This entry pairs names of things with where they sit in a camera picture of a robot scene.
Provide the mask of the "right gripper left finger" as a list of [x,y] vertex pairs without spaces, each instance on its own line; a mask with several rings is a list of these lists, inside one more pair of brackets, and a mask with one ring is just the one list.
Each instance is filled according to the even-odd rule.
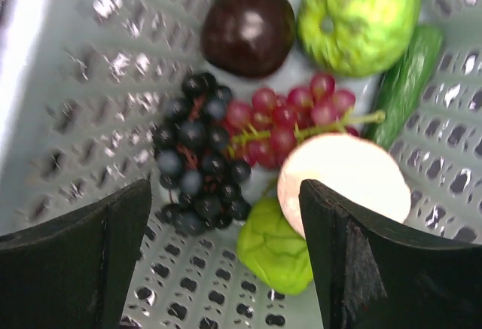
[[151,211],[138,180],[1,237],[3,328],[118,328]]

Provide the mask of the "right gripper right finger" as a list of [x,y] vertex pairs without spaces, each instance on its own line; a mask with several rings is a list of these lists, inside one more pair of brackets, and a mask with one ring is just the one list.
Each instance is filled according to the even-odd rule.
[[399,224],[319,181],[300,212],[326,328],[479,328],[481,247]]

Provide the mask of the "white round bun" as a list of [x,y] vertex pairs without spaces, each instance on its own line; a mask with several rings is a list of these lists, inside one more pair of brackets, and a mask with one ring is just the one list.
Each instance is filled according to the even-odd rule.
[[300,214],[301,182],[315,179],[348,200],[403,223],[410,212],[410,188],[390,154],[348,133],[324,133],[306,140],[285,159],[277,197],[286,220],[305,236]]

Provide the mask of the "light blue plastic basket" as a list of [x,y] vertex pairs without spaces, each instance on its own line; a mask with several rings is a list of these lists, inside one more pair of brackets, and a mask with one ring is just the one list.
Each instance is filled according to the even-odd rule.
[[[289,0],[294,7],[300,0]],[[97,201],[140,178],[153,207],[151,132],[186,72],[206,69],[211,0],[1,0],[1,231]],[[444,48],[393,148],[413,188],[407,223],[481,241],[481,0],[423,0]],[[316,290],[283,297],[234,256],[237,226],[186,239],[151,216],[124,310],[143,328],[320,328]]]

